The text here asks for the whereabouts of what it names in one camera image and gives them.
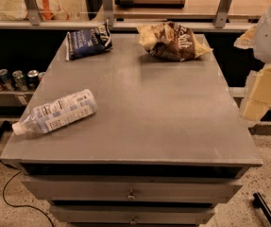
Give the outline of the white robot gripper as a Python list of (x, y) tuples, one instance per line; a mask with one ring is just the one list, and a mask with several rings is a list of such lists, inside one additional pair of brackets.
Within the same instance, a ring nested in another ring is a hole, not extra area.
[[(264, 63), (271, 63), (271, 6), (233, 44), (240, 49), (253, 47), (254, 57)], [(260, 121), (271, 108), (271, 64), (259, 72), (251, 71), (246, 79), (245, 97), (241, 102), (241, 117), (250, 122)]]

